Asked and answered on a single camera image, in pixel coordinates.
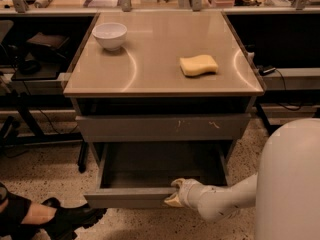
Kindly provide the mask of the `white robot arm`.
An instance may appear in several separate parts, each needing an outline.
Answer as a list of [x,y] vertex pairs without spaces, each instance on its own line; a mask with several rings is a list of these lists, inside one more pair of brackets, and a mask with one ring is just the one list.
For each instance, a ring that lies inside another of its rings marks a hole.
[[262,150],[258,172],[231,187],[179,178],[165,199],[212,222],[253,207],[255,240],[320,240],[320,119],[291,121]]

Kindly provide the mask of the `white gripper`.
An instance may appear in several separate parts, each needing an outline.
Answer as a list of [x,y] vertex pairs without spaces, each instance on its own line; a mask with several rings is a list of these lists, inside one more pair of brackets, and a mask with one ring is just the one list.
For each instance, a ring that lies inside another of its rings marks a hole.
[[171,182],[171,186],[178,188],[178,194],[173,193],[164,200],[170,207],[187,207],[193,210],[198,208],[201,191],[204,185],[194,179],[178,178]]

